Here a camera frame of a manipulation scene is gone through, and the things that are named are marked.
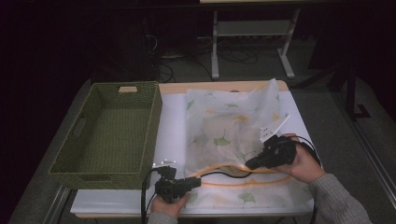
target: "floor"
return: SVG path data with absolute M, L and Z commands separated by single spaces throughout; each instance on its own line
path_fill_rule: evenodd
M 210 40 L 200 40 L 200 51 L 196 57 L 187 58 L 168 50 L 162 59 L 159 81 L 198 82 L 212 81 L 210 77 Z M 219 57 L 219 81 L 266 80 L 276 78 L 284 80 L 291 87 L 314 74 L 318 70 L 309 70 L 314 39 L 293 40 L 288 57 L 296 75 L 288 79 L 276 49 L 281 47 L 283 39 L 224 39 Z M 300 109 L 305 126 L 318 148 L 325 169 L 335 174 L 349 192 L 366 208 L 374 223 L 396 223 L 396 210 L 386 192 L 378 182 L 375 173 L 367 161 L 361 141 L 353 131 L 351 122 L 343 109 L 345 91 L 329 92 L 326 88 L 331 76 L 327 76 L 304 90 L 291 90 Z M 378 158 L 387 168 L 390 176 L 396 176 L 396 125 L 375 99 L 369 85 L 357 80 L 356 103 L 364 105 L 371 118 L 359 119 L 369 143 L 374 146 Z M 76 192 L 72 191 L 58 223 L 139 223 L 131 218 L 82 219 L 71 214 L 70 207 Z M 310 217 L 297 217 L 297 223 L 308 223 Z M 20 223 L 23 217 L 13 217 L 10 223 Z M 210 220 L 181 218 L 179 223 L 296 223 L 291 217 L 219 217 Z

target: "gray sleeve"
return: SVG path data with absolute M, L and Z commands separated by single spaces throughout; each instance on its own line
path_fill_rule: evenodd
M 165 213 L 151 213 L 148 217 L 148 224 L 177 224 L 177 219 Z
M 318 209 L 316 223 L 372 223 L 361 203 L 349 194 L 334 175 L 318 178 L 309 184 L 309 191 Z

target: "person's right hand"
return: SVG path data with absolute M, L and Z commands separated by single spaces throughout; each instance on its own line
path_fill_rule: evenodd
M 293 141 L 299 141 L 297 137 L 293 137 L 296 136 L 294 133 L 284 134 L 284 136 L 291 137 Z M 292 165 L 277 166 L 274 170 L 291 175 L 306 184 L 310 184 L 319 177 L 326 175 L 326 172 L 307 152 L 307 149 L 296 144 L 296 150 L 297 154 Z

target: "white tabletop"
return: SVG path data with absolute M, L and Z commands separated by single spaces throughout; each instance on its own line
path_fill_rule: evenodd
M 176 161 L 176 178 L 184 178 L 186 146 L 186 93 L 163 94 L 163 111 L 158 131 L 154 162 Z M 279 92 L 281 115 L 289 113 L 290 119 L 280 129 L 281 133 L 297 133 L 310 140 L 303 119 L 290 91 Z M 153 194 L 154 184 L 160 177 L 151 176 L 148 200 Z M 302 215 L 312 212 L 313 200 L 289 208 L 260 209 L 182 209 L 181 217 L 232 217 Z M 78 217 L 140 217 L 140 190 L 130 189 L 80 189 L 71 208 Z

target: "person's arm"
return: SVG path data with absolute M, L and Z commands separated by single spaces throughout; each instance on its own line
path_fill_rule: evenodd
M 163 197 L 156 196 L 152 201 L 148 224 L 177 224 L 178 214 L 189 199 L 190 194 L 186 194 L 175 203 L 167 203 Z
M 296 145 L 296 149 L 297 154 L 292 165 L 282 165 L 274 169 L 308 184 L 318 209 L 316 223 L 371 223 L 364 207 L 347 192 L 334 175 L 327 174 L 302 146 Z

